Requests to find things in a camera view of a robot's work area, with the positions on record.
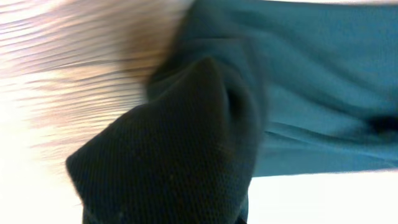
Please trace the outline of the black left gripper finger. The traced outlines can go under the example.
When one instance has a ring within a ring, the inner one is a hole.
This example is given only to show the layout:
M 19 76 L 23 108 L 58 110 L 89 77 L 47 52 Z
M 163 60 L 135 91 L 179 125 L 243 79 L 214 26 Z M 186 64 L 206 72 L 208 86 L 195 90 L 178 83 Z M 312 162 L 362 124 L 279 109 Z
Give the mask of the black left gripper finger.
M 66 161 L 83 223 L 246 223 L 261 120 L 240 73 L 205 58 Z

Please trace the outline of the black t-shirt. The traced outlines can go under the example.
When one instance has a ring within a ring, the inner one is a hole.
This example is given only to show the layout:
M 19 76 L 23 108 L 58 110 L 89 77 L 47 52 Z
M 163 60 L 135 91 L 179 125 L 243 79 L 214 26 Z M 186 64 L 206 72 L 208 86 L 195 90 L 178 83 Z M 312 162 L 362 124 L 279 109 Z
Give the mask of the black t-shirt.
M 261 135 L 252 177 L 397 167 L 397 6 L 196 1 L 149 102 L 205 58 L 237 70 Z

